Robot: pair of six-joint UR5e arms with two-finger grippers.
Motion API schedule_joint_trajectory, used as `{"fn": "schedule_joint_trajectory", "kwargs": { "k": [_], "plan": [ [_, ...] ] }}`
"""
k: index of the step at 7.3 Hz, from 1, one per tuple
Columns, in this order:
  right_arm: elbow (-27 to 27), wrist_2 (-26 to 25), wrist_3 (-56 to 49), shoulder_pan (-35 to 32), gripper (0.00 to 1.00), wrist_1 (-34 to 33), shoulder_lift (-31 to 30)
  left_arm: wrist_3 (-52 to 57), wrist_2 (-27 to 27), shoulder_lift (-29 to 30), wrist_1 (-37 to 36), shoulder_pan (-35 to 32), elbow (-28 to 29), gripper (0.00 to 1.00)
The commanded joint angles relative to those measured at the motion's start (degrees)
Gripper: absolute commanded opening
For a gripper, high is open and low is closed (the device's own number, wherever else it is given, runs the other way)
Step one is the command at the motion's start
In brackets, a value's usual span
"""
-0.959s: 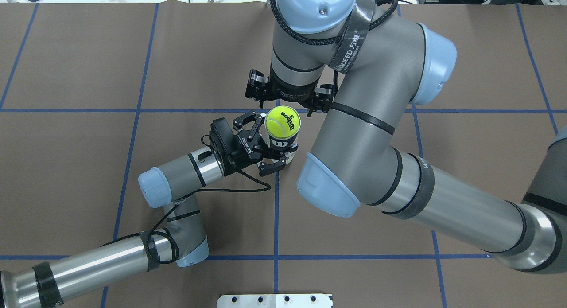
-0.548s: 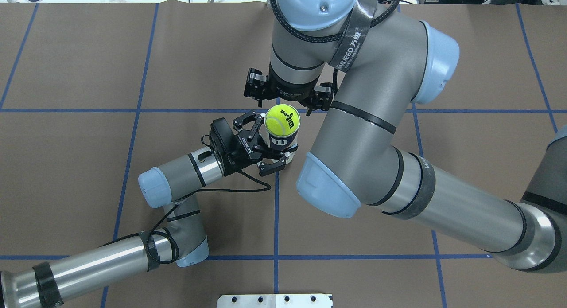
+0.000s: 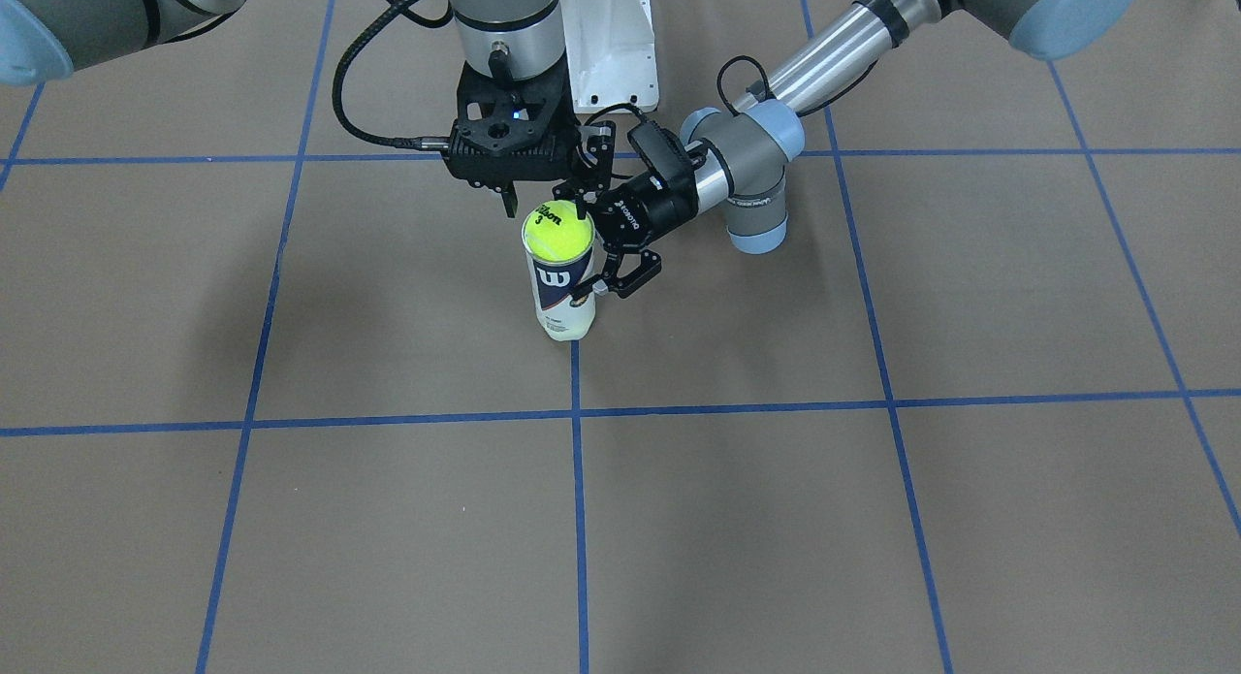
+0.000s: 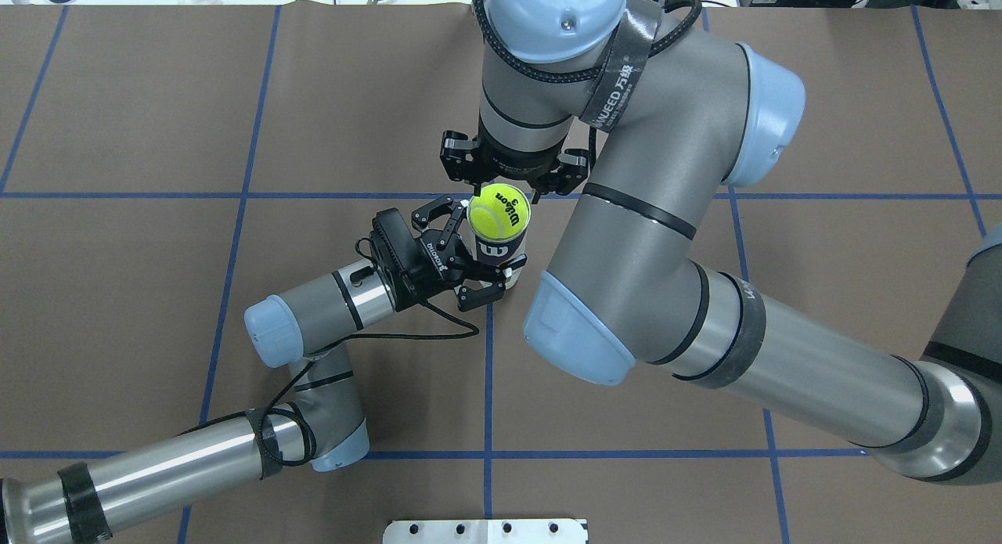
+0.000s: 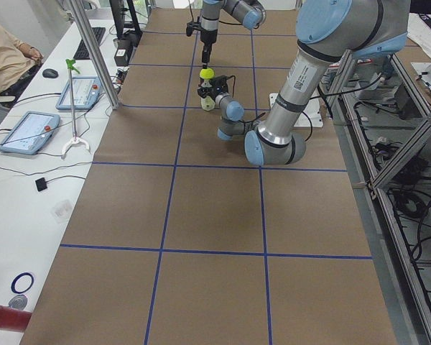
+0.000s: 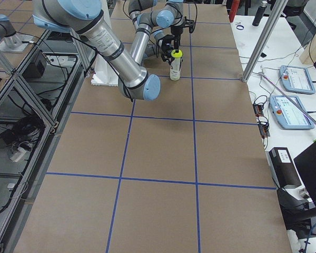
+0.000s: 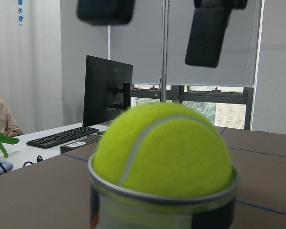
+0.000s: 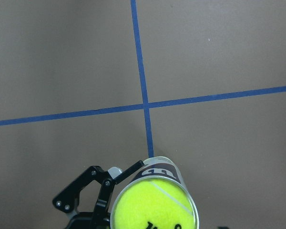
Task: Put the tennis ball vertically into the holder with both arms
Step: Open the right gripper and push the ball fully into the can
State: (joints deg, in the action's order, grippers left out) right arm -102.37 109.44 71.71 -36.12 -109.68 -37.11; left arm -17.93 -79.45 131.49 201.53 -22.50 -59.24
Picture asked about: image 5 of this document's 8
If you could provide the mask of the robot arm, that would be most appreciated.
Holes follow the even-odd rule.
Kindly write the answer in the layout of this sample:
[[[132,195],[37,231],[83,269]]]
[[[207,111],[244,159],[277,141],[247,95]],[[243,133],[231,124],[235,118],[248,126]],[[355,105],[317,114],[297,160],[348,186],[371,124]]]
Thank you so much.
[[[266,11],[259,1],[204,0],[200,12],[200,40],[203,43],[202,67],[208,68],[213,44],[218,35],[220,12],[224,10],[243,27],[253,30],[266,19]]]
[[[292,129],[329,65],[338,62],[346,50],[355,59],[400,51],[407,40],[409,10],[409,1],[306,1],[297,15],[298,51],[287,79],[267,118],[248,125],[242,120],[242,105],[215,78],[208,63],[221,11],[249,30],[264,23],[266,12],[258,1],[204,1],[198,21],[187,24],[187,33],[201,33],[203,68],[198,95],[203,109],[218,106],[222,111],[218,136],[244,136],[246,158],[252,165],[288,165],[300,160],[305,140]]]

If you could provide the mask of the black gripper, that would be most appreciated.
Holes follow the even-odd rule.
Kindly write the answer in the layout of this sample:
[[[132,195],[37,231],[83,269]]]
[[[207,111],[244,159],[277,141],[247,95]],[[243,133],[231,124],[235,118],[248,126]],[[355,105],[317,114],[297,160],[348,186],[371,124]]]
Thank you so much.
[[[197,93],[202,99],[209,95],[215,103],[220,103],[221,99],[227,96],[227,88],[222,86],[212,86],[210,88],[199,86]]]
[[[202,68],[207,68],[212,53],[212,44],[216,42],[216,31],[202,29],[200,40],[203,42]]]

